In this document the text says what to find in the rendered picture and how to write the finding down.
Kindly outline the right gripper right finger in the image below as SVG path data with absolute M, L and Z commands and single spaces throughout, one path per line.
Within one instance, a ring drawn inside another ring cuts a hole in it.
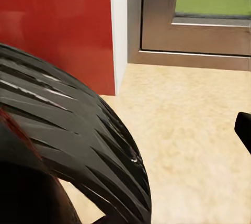
M 239 112 L 236 118 L 234 130 L 251 154 L 251 114 Z

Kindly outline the electric kettle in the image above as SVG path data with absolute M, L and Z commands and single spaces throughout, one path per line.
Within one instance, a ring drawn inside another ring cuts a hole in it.
M 81 224 L 58 178 L 105 215 L 151 224 L 151 193 L 132 135 L 95 91 L 0 42 L 0 224 Z

